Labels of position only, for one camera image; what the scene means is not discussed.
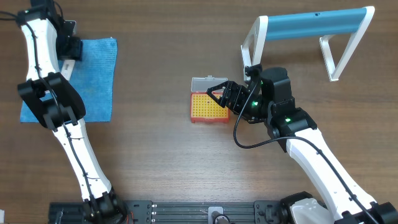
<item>blue cloth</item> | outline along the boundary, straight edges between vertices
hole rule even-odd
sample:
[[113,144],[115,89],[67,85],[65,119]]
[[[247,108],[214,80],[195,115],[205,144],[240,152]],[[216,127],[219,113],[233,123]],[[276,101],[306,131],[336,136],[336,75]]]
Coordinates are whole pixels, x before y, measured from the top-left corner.
[[[86,122],[111,121],[113,77],[118,54],[116,39],[83,40],[81,61],[76,61],[70,84],[86,106]],[[63,61],[58,61],[60,69]],[[50,98],[47,94],[43,100]],[[23,102],[21,122],[38,123]]]

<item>wood grain surface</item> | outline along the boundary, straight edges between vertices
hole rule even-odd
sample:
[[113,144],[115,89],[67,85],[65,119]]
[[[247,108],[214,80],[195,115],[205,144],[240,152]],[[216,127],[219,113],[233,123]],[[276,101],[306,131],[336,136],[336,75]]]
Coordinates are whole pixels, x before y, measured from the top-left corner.
[[[398,1],[59,0],[82,39],[118,40],[110,123],[87,132],[102,170],[125,200],[252,202],[317,191],[276,143],[244,150],[228,124],[192,124],[192,77],[243,83],[240,45],[257,16],[374,5],[374,19],[344,70],[330,83],[318,37],[267,42],[264,67],[288,70],[297,106],[317,122],[355,181],[398,207]],[[28,0],[1,0],[16,13]],[[331,40],[338,58],[348,36]],[[46,223],[50,202],[79,202],[59,143],[39,124],[21,124],[16,86],[27,54],[14,22],[0,23],[0,209],[11,223]],[[268,139],[244,122],[245,144]]]

